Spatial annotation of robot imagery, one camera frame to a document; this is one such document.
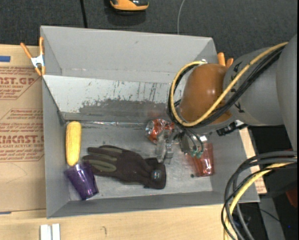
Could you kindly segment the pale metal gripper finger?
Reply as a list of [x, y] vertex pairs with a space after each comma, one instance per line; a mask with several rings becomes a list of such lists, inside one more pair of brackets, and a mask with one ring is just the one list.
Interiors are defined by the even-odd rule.
[[165, 141], [157, 141], [155, 147], [155, 155], [159, 163], [163, 162], [165, 156]]
[[171, 163], [173, 155], [174, 155], [173, 144], [172, 143], [167, 143], [166, 144], [166, 152], [165, 152], [165, 163], [166, 164]]

